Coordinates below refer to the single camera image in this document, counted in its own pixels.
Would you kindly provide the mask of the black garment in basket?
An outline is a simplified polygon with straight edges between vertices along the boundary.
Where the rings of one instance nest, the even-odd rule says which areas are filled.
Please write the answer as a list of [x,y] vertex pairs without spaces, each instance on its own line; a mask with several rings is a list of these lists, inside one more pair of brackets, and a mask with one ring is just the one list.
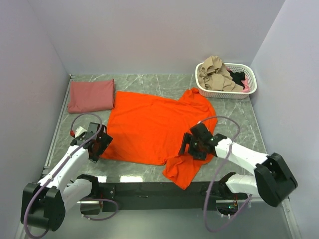
[[246,79],[246,76],[244,72],[233,72],[231,70],[228,70],[228,72],[235,84],[245,88],[243,81]]

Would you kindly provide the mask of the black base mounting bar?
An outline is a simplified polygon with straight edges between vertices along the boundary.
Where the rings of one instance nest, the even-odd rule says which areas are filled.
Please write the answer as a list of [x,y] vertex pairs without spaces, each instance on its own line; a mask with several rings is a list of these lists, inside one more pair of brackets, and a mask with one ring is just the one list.
[[119,210],[203,209],[209,182],[192,182],[183,190],[169,182],[100,183],[100,196]]

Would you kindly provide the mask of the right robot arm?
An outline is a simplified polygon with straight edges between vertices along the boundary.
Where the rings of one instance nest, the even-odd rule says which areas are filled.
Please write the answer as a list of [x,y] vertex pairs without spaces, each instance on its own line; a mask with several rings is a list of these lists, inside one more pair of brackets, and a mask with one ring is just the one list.
[[212,135],[203,123],[184,134],[179,155],[185,153],[197,161],[205,161],[209,155],[224,158],[249,172],[249,175],[230,172],[213,183],[211,194],[220,199],[251,194],[260,196],[265,203],[276,207],[298,187],[280,154],[256,152],[232,142],[222,134]]

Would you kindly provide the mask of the orange t-shirt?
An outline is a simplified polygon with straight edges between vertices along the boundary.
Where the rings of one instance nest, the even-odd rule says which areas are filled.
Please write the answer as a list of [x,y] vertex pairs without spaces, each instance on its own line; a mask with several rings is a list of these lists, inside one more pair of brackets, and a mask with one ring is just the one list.
[[107,133],[113,140],[103,159],[165,166],[162,174],[185,190],[200,168],[212,160],[194,160],[179,155],[183,135],[200,120],[214,131],[216,111],[197,88],[186,90],[179,100],[155,95],[118,91]]

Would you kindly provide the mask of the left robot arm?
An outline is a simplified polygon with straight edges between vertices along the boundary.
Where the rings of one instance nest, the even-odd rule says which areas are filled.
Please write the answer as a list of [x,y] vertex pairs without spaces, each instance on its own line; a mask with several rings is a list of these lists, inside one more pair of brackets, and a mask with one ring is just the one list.
[[78,173],[87,161],[97,162],[112,141],[103,124],[90,123],[86,131],[74,137],[62,159],[37,183],[29,183],[22,193],[21,218],[24,226],[56,231],[66,212],[78,201],[99,198],[96,176]]

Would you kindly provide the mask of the pink garment in basket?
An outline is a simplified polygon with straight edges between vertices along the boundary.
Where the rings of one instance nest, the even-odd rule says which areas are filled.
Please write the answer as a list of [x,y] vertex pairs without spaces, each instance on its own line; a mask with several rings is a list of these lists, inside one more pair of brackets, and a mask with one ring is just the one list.
[[250,86],[249,86],[248,79],[243,80],[242,83],[244,85],[242,93],[249,93],[250,92]]

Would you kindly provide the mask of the beige crumpled t-shirt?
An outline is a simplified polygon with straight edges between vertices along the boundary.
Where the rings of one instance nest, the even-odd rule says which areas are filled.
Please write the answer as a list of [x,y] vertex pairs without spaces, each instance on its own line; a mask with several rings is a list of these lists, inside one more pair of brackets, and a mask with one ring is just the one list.
[[219,56],[210,56],[197,69],[199,85],[211,91],[241,92],[243,87],[235,84]]

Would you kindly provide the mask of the folded pink t-shirt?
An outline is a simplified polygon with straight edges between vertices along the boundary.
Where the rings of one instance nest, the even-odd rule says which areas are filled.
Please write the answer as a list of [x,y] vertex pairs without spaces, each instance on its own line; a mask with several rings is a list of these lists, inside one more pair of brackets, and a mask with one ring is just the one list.
[[114,108],[114,79],[94,82],[72,81],[67,111],[70,114],[91,113]]

